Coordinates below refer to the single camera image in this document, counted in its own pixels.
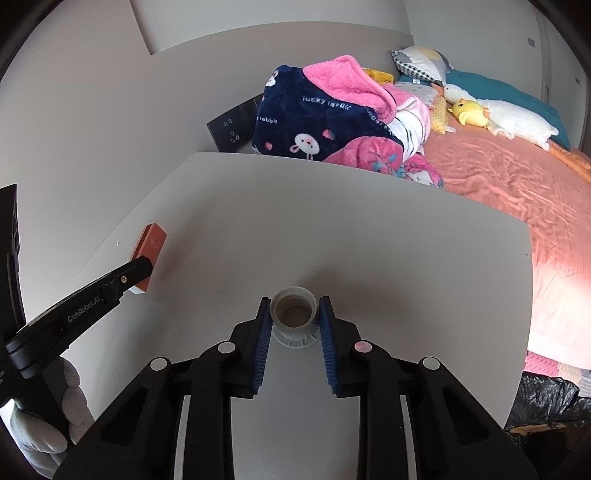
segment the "pink bedsheet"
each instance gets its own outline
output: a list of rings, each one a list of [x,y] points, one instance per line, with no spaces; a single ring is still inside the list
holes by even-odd
[[[445,190],[530,226],[533,306],[528,349],[591,369],[591,184],[539,147],[483,128],[432,134],[426,158]]]

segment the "yellow plush toy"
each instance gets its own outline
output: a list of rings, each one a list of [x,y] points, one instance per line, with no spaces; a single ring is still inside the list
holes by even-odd
[[[449,111],[462,125],[486,127],[488,124],[488,108],[480,106],[472,100],[461,99]]]
[[[376,83],[383,85],[384,83],[394,83],[394,75],[391,73],[382,72],[374,69],[363,69]]]

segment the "white plush toy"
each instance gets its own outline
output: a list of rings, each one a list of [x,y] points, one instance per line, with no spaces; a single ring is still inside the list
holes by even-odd
[[[488,108],[489,122],[486,128],[493,135],[501,134],[509,139],[520,137],[546,151],[550,149],[548,139],[552,135],[558,135],[558,129],[537,113],[513,103],[503,100],[477,100],[467,91],[451,83],[445,85],[444,96],[445,100],[452,104],[465,99],[473,100],[480,106]]]
[[[445,85],[445,87],[443,89],[443,96],[445,97],[445,100],[447,100],[452,105],[458,103],[461,99],[472,100],[474,102],[477,101],[467,91],[462,90],[457,85],[452,85],[451,83],[448,83],[447,85]]]

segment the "white table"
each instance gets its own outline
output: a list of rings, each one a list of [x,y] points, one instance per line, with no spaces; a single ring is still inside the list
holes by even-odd
[[[373,172],[199,153],[123,219],[77,285],[128,261],[151,222],[168,238],[148,293],[127,293],[66,353],[95,414],[151,358],[198,356],[261,297],[300,285],[393,356],[438,357],[505,423],[531,318],[524,223]],[[232,408],[237,478],[355,477],[358,401],[330,394],[319,343],[271,339],[259,395]]]

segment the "small orange box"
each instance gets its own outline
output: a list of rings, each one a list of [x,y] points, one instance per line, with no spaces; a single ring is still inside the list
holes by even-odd
[[[156,260],[158,260],[158,256],[160,255],[165,240],[166,232],[162,230],[157,223],[147,225],[144,228],[142,235],[139,237],[134,253],[131,255],[131,260],[135,260],[139,257],[148,257],[152,262],[152,268],[155,268]],[[131,287],[129,291],[133,293],[146,293],[150,278],[151,277],[143,279],[137,285]]]

